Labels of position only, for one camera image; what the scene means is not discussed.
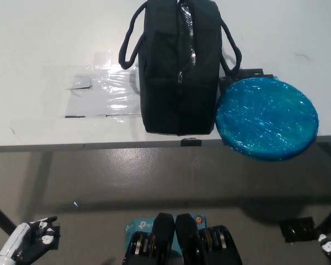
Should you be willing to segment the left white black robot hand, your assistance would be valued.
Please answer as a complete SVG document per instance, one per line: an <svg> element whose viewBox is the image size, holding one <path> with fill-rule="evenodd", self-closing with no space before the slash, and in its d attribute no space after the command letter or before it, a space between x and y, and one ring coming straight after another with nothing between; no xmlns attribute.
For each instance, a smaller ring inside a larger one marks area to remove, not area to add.
<svg viewBox="0 0 331 265"><path fill-rule="evenodd" d="M0 250L1 265L30 265L50 250L58 249L60 226L56 216L19 224Z"/></svg>

